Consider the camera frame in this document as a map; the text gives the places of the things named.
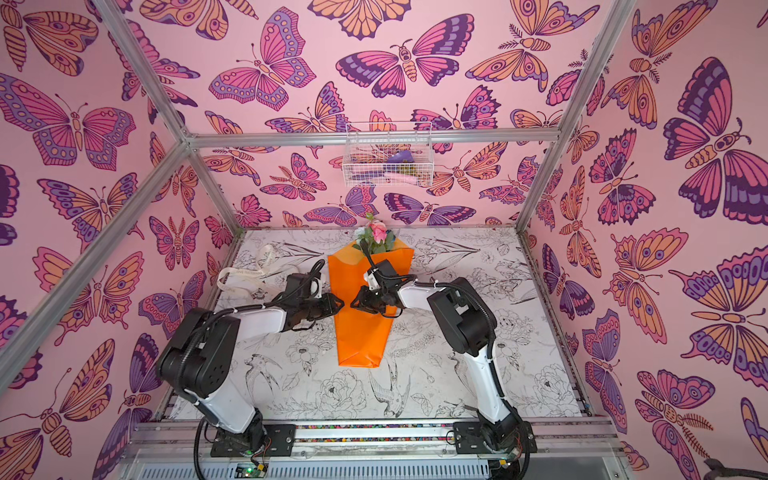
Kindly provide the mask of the orange wrapping paper sheet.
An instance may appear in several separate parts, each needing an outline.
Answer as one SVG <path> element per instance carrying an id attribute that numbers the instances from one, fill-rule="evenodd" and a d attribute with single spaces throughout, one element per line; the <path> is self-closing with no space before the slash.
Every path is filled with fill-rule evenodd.
<path id="1" fill-rule="evenodd" d="M 387 261 L 394 272 L 410 272 L 414 250 L 396 240 L 394 249 L 366 257 L 349 244 L 328 257 L 331 292 L 345 306 L 334 317 L 338 364 L 376 368 L 380 365 L 397 309 L 368 291 L 364 275 L 372 264 Z"/>

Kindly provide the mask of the white fake flower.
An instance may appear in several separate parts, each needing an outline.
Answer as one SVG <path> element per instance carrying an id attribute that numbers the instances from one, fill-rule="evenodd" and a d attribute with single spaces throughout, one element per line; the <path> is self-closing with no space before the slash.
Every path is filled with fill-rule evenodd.
<path id="1" fill-rule="evenodd" d="M 377 244 L 375 238 L 375 231 L 371 223 L 359 227 L 354 231 L 354 245 L 353 247 L 364 253 L 372 253 L 374 247 Z"/>

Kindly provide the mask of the pink fake rose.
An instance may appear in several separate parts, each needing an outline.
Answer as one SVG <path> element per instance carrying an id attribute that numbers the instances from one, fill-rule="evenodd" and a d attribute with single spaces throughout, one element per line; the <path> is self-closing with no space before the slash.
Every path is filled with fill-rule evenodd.
<path id="1" fill-rule="evenodd" d="M 388 252 L 391 249 L 390 230 L 372 213 L 367 213 L 366 219 L 368 223 L 363 238 L 367 243 L 368 251 L 373 254 Z"/>

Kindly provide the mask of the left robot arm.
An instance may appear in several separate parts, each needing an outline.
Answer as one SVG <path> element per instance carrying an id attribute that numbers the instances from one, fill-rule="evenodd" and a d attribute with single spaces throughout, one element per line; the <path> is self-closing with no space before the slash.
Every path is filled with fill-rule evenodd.
<path id="1" fill-rule="evenodd" d="M 285 290 L 265 304 L 185 314 L 156 364 L 157 377 L 193 405 L 225 440 L 245 451 L 266 438 L 263 416 L 229 377 L 236 345 L 270 334 L 304 331 L 338 314 L 344 301 L 322 291 L 324 260 L 287 277 Z"/>

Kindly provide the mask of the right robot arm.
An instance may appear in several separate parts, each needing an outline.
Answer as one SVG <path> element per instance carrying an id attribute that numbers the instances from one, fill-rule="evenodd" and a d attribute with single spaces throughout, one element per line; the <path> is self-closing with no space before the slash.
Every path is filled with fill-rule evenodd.
<path id="1" fill-rule="evenodd" d="M 458 277 L 451 282 L 420 281 L 399 274 L 385 260 L 363 275 L 365 284 L 352 307 L 366 313 L 399 313 L 419 309 L 433 314 L 454 353 L 463 358 L 476 396 L 480 434 L 493 452 L 525 453 L 530 449 L 530 425 L 507 398 L 495 362 L 497 319 L 471 286 Z"/>

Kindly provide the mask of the white ribbon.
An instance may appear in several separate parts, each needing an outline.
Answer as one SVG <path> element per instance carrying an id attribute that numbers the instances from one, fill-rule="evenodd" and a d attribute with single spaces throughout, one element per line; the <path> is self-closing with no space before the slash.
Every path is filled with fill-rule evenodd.
<path id="1" fill-rule="evenodd" d="M 295 268 L 279 265 L 277 249 L 272 243 L 263 245 L 256 253 L 255 261 L 246 267 L 225 267 L 215 276 L 216 287 L 231 296 L 264 300 L 276 293 L 277 281 L 285 280 Z"/>

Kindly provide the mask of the green circuit board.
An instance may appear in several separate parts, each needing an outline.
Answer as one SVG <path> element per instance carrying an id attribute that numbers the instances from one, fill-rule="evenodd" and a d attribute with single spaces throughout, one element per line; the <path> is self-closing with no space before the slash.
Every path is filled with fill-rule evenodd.
<path id="1" fill-rule="evenodd" d="M 239 463 L 235 468 L 235 479 L 264 479 L 268 473 L 268 466 L 263 463 Z"/>

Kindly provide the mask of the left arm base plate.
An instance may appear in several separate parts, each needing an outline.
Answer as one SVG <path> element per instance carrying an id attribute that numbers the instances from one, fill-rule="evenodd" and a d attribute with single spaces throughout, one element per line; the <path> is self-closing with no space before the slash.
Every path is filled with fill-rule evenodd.
<path id="1" fill-rule="evenodd" d="M 296 424 L 262 424 L 249 427 L 244 433 L 218 429 L 210 456 L 218 457 L 290 457 L 295 445 Z"/>

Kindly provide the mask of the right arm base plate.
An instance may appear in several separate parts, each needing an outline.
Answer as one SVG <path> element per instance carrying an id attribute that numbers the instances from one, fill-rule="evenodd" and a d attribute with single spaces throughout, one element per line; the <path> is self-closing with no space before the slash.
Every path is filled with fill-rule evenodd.
<path id="1" fill-rule="evenodd" d="M 511 454 L 538 452 L 529 422 L 489 424 L 481 421 L 459 421 L 452 425 L 453 444 L 459 454 Z"/>

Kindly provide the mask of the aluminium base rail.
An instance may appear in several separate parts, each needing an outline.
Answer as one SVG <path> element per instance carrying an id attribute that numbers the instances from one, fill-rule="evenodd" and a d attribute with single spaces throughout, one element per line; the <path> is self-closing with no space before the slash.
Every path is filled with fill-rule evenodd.
<path id="1" fill-rule="evenodd" d="M 269 421 L 296 424 L 290 457 L 210 456 L 215 437 L 194 421 L 139 427 L 117 470 L 119 479 L 235 479 L 239 463 L 268 466 L 264 479 L 631 479 L 613 427 L 595 418 L 534 418 L 538 452 L 459 454 L 454 422 Z"/>

